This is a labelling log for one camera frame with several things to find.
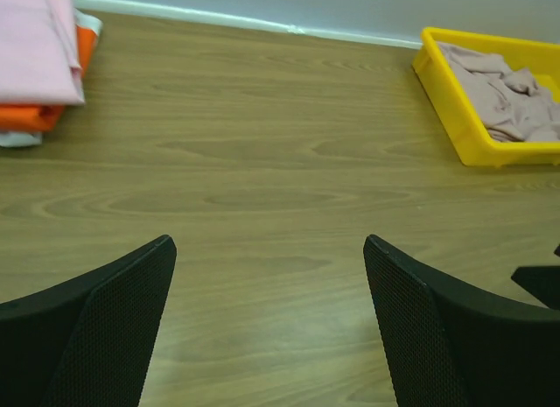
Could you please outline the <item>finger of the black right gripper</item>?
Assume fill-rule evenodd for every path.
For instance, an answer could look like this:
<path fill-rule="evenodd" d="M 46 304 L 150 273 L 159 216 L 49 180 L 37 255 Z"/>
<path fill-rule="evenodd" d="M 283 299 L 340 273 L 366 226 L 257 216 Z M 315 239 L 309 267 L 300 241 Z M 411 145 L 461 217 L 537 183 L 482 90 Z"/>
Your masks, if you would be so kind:
<path fill-rule="evenodd" d="M 559 266 L 521 266 L 514 271 L 511 279 L 548 308 L 559 309 Z"/>

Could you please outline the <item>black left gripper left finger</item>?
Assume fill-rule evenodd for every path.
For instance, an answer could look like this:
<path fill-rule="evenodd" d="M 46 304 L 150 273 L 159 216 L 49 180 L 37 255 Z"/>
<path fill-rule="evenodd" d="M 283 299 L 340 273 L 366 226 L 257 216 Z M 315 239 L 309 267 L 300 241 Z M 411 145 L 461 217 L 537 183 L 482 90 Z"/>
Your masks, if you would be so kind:
<path fill-rule="evenodd" d="M 1 305 L 3 406 L 137 406 L 170 290 L 168 235 Z"/>

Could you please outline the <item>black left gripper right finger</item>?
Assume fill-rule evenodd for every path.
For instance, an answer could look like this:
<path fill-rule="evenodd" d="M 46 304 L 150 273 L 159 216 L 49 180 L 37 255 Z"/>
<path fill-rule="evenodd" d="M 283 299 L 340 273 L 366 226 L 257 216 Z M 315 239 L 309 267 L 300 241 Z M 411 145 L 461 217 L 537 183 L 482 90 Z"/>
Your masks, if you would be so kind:
<path fill-rule="evenodd" d="M 559 309 L 482 290 L 377 235 L 363 256 L 399 405 L 558 405 Z"/>

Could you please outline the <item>yellow plastic bin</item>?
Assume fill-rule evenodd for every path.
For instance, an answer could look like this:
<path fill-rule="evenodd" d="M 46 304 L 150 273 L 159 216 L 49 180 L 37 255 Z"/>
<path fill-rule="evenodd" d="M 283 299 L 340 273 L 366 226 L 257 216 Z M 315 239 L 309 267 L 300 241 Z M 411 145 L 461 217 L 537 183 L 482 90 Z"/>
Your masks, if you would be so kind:
<path fill-rule="evenodd" d="M 558 142 L 500 143 L 491 138 L 438 47 L 445 42 L 481 53 L 497 53 L 514 69 L 528 68 L 558 101 L 558 44 L 437 27 L 424 28 L 421 40 L 412 67 L 463 165 L 559 164 Z"/>

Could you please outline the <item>crumpled mauve t shirt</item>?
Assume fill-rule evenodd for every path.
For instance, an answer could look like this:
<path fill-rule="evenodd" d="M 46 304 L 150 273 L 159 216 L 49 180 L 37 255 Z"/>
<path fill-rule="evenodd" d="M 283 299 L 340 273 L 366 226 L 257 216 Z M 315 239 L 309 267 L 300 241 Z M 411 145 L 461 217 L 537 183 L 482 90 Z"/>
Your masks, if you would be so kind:
<path fill-rule="evenodd" d="M 559 103 L 527 68 L 515 71 L 496 53 L 443 42 L 438 47 L 493 140 L 559 140 Z"/>

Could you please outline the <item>pink t shirt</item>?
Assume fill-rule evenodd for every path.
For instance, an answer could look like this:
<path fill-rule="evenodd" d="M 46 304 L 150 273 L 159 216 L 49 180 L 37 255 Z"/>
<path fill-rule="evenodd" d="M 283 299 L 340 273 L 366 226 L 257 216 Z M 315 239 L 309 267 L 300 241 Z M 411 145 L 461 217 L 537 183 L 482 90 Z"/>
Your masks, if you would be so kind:
<path fill-rule="evenodd" d="M 1 0 L 1 103 L 82 104 L 74 0 Z"/>

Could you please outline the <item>folded orange t shirt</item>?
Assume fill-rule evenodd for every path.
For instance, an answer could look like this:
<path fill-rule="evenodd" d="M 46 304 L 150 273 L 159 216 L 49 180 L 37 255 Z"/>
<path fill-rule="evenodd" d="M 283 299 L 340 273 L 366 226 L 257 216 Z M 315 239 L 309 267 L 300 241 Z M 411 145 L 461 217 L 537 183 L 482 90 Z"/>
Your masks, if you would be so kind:
<path fill-rule="evenodd" d="M 89 63 L 97 47 L 102 26 L 76 25 L 81 78 L 85 77 Z M 1 130 L 24 133 L 51 131 L 62 116 L 65 105 L 2 105 Z"/>

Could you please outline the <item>folded white t shirt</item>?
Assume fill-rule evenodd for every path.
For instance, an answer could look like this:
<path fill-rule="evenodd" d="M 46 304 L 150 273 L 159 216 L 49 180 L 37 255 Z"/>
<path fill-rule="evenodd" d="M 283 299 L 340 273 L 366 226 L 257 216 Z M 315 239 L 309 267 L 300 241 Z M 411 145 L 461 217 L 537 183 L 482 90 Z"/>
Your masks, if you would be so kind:
<path fill-rule="evenodd" d="M 74 15 L 75 15 L 76 25 L 78 23 L 82 23 L 90 27 L 96 27 L 101 25 L 101 32 L 102 32 L 103 23 L 99 18 L 96 18 L 92 15 L 83 13 L 78 10 L 74 12 Z M 22 147 L 32 147 L 32 146 L 41 145 L 43 142 L 43 134 L 47 132 L 24 133 L 24 132 L 16 132 L 13 130 L 1 130 L 1 146 L 3 148 L 22 148 Z"/>

